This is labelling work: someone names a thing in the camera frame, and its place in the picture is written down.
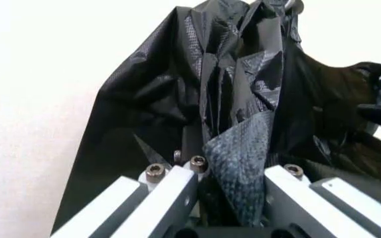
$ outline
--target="black plastic bag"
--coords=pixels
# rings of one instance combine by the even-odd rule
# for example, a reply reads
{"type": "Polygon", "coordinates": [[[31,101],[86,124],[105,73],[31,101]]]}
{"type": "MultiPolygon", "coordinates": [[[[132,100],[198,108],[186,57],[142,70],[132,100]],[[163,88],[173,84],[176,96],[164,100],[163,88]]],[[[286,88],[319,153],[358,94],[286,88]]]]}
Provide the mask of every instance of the black plastic bag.
{"type": "Polygon", "coordinates": [[[101,87],[53,231],[119,176],[172,164],[189,125],[212,171],[200,186],[210,225],[260,226],[263,169],[289,158],[381,180],[377,126],[357,114],[381,105],[381,64],[305,55],[301,5],[285,3],[176,7],[101,87]]]}

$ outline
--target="white background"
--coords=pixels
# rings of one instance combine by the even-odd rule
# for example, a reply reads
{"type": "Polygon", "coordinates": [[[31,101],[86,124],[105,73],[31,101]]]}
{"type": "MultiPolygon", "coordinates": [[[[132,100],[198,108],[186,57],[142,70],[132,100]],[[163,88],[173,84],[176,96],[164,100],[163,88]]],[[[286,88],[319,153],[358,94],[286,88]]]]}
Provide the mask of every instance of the white background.
{"type": "MultiPolygon", "coordinates": [[[[0,0],[0,237],[49,236],[99,87],[174,6],[198,3],[0,0]]],[[[381,62],[381,1],[304,3],[307,54],[381,62]]]]}

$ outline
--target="crumpled plastic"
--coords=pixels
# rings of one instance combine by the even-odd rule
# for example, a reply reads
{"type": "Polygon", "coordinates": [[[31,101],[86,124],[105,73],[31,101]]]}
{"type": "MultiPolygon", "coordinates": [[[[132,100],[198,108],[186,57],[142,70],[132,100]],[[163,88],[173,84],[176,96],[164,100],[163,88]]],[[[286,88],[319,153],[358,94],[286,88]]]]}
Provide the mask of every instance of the crumpled plastic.
{"type": "Polygon", "coordinates": [[[264,167],[286,156],[381,180],[377,126],[356,110],[381,105],[381,64],[312,59],[285,2],[176,7],[98,92],[53,231],[119,176],[173,164],[195,121],[212,171],[200,198],[209,224],[232,213],[260,226],[264,167]]]}

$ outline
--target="gray metal bar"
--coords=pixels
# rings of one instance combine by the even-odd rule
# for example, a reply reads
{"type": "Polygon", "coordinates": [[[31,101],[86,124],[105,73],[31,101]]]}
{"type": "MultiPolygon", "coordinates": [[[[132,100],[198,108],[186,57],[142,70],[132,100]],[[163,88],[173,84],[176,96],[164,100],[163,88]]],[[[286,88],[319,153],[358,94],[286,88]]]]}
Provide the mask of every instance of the gray metal bar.
{"type": "Polygon", "coordinates": [[[372,234],[381,237],[381,203],[340,178],[323,179],[310,187],[372,234]]]}
{"type": "Polygon", "coordinates": [[[197,185],[193,171],[174,166],[111,237],[159,238],[184,225],[196,202],[197,185]]]}
{"type": "Polygon", "coordinates": [[[374,237],[281,166],[264,174],[265,216],[271,226],[297,224],[311,237],[374,237]]]}
{"type": "Polygon", "coordinates": [[[145,184],[120,177],[51,238],[108,237],[148,194],[145,184]]]}

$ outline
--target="hex socket screw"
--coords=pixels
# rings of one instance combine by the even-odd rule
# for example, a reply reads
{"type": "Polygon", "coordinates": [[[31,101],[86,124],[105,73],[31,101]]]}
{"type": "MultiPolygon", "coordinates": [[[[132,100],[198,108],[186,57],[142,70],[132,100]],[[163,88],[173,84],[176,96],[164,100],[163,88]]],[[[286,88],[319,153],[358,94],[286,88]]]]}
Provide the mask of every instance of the hex socket screw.
{"type": "Polygon", "coordinates": [[[298,179],[302,178],[302,176],[304,175],[304,170],[297,165],[286,164],[283,168],[298,179]]]}
{"type": "Polygon", "coordinates": [[[207,165],[207,160],[202,156],[196,155],[190,159],[190,170],[197,174],[205,172],[208,167],[207,165]]]}
{"type": "Polygon", "coordinates": [[[173,154],[173,160],[175,163],[180,163],[182,160],[182,152],[180,150],[175,150],[173,154]]]}
{"type": "Polygon", "coordinates": [[[166,169],[162,164],[151,164],[145,170],[146,180],[152,183],[159,183],[166,175],[166,169]]]}

